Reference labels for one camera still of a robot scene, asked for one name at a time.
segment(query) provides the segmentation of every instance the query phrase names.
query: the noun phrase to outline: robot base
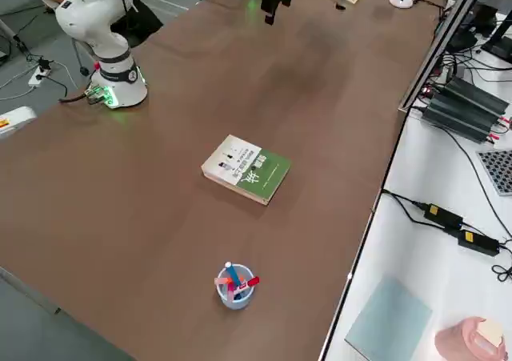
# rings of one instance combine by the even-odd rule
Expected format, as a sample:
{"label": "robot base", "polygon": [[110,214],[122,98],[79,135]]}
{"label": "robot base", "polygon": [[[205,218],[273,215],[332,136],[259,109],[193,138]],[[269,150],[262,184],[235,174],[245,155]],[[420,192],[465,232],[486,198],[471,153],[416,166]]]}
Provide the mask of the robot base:
{"label": "robot base", "polygon": [[413,0],[390,0],[390,4],[399,9],[409,9],[413,7]]}
{"label": "robot base", "polygon": [[146,83],[140,74],[140,70],[138,70],[137,80],[133,83],[110,81],[102,77],[99,70],[96,70],[90,79],[90,87],[93,86],[104,88],[105,99],[103,103],[110,109],[135,106],[147,97]]}

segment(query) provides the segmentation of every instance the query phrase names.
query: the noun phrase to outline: green book cover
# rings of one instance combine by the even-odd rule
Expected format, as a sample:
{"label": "green book cover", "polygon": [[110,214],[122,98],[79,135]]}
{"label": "green book cover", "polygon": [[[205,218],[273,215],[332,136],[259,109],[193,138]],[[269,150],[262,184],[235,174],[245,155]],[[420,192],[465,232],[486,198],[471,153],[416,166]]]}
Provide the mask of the green book cover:
{"label": "green book cover", "polygon": [[289,159],[229,135],[202,171],[207,178],[266,205],[290,165]]}

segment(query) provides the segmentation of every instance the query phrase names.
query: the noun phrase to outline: white desk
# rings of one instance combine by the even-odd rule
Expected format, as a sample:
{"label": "white desk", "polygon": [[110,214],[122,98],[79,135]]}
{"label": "white desk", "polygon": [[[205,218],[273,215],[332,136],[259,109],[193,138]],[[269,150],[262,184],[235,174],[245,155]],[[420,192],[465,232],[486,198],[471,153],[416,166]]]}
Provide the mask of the white desk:
{"label": "white desk", "polygon": [[[486,52],[474,56],[492,66],[510,66]],[[512,79],[512,72],[480,73],[486,79]],[[512,82],[484,82],[476,72],[474,82],[512,102]],[[512,115],[512,106],[507,109],[507,115]],[[406,120],[384,187],[411,199],[445,207],[503,241],[506,232],[487,204],[466,156],[444,131],[420,121],[420,116],[413,110]],[[470,154],[496,211],[512,230],[512,198],[496,194],[475,154],[490,149],[490,144],[478,145],[455,136]],[[512,132],[502,136],[495,145],[498,149],[507,147],[512,147]],[[413,217],[422,220],[421,211],[405,204]],[[345,337],[383,275],[400,280],[432,309],[413,360],[443,359],[434,346],[435,334],[471,315],[502,324],[512,349],[512,281],[500,283],[490,269],[494,264],[508,268],[511,263],[510,254],[505,251],[491,258],[460,247],[456,239],[439,230],[411,223],[394,199],[382,195],[341,316],[333,329],[326,361],[364,359],[345,342]]]}

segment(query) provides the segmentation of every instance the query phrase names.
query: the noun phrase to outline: floor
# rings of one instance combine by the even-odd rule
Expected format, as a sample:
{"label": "floor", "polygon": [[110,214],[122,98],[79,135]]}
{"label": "floor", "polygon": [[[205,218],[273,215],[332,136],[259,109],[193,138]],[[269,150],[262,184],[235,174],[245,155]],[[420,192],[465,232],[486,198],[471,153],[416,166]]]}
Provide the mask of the floor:
{"label": "floor", "polygon": [[[197,0],[143,0],[164,23],[192,7]],[[510,0],[482,0],[499,7],[500,11],[512,9]],[[0,0],[0,13],[39,5],[39,0]],[[20,14],[3,16],[12,29],[21,29],[36,14],[39,16],[20,33],[33,54],[59,61],[69,68],[73,80],[78,86],[85,79],[78,72],[78,61],[74,55],[70,39],[58,27],[52,14],[44,14],[42,9],[29,10]],[[0,38],[0,50],[7,52],[8,44]],[[13,58],[0,67],[0,86],[16,74],[33,65],[25,58],[13,52]],[[81,53],[82,61],[91,67],[91,59]],[[73,83],[66,70],[57,66],[52,78],[65,83],[73,90]],[[30,106],[37,114],[57,102],[63,89],[52,82],[44,82],[40,88],[27,96],[2,100],[22,94],[29,89],[28,77],[21,77],[0,90],[0,114],[20,106]],[[75,322],[65,312],[53,315],[51,311],[28,298],[9,283],[0,278],[0,359],[2,361],[124,361],[130,359],[126,354],[114,348],[107,341]]]}
{"label": "floor", "polygon": [[131,361],[64,311],[54,315],[0,279],[2,361]]}

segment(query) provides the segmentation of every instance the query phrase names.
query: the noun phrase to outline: person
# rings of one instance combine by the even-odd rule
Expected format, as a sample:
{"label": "person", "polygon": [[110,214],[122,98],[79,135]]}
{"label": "person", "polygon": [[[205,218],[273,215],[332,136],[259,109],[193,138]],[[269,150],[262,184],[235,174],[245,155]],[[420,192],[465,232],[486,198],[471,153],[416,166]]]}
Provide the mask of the person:
{"label": "person", "polygon": [[[65,0],[52,1],[60,4]],[[134,0],[134,6],[137,10],[132,7],[123,18],[110,27],[113,32],[126,38],[131,47],[143,43],[163,26],[158,17],[141,0]]]}

